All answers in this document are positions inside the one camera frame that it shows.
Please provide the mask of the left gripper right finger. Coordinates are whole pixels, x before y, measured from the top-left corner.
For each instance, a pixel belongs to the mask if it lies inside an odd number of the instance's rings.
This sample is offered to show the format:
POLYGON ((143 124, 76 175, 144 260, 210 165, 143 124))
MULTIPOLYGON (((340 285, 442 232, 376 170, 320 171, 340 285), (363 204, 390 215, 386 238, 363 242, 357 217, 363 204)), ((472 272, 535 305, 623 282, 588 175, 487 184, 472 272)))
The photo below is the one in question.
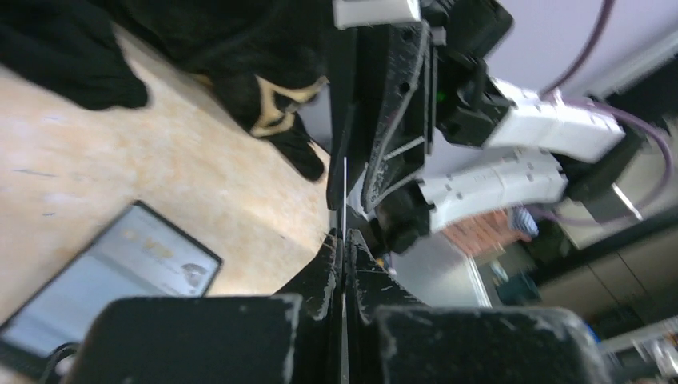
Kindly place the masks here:
POLYGON ((352 383, 610 383, 588 327, 541 307, 431 307, 345 241, 352 383))

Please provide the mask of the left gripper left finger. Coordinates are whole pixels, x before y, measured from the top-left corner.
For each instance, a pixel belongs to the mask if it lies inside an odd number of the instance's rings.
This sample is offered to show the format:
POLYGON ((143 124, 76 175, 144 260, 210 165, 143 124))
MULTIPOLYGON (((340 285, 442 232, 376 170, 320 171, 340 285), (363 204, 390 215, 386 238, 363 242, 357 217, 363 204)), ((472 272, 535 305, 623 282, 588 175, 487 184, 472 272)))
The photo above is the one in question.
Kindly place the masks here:
POLYGON ((275 294, 125 298, 78 347, 67 383, 339 383, 341 237, 275 294))

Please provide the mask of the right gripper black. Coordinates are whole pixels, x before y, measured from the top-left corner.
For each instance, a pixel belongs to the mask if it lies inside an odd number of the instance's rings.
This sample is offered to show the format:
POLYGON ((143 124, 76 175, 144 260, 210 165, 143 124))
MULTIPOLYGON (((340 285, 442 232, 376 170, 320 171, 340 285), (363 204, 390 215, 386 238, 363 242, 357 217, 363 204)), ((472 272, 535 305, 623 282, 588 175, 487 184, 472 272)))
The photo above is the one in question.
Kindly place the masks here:
MULTIPOLYGON (((373 146, 361 191, 367 211, 414 179, 423 166, 417 147, 423 125, 405 123, 405 114, 429 49, 430 29, 437 43, 436 128, 451 144, 482 147, 514 103, 490 79, 485 57, 513 24, 497 1, 422 1, 426 20, 389 25, 373 146)), ((360 128, 361 100, 356 96, 360 30, 330 28, 327 69, 332 141, 326 189, 328 208, 339 210, 344 196, 365 170, 365 134, 360 128)))

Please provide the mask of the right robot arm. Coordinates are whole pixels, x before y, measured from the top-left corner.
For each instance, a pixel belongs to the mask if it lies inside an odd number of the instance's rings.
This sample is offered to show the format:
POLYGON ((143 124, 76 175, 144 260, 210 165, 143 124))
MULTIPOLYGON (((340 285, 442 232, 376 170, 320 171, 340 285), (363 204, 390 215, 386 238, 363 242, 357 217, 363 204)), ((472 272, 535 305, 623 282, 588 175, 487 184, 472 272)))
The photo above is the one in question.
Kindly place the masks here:
POLYGON ((335 1, 331 16, 327 203, 343 210, 359 186, 387 250, 493 211, 590 199, 648 127, 490 76, 486 55, 513 24, 499 2, 335 1))

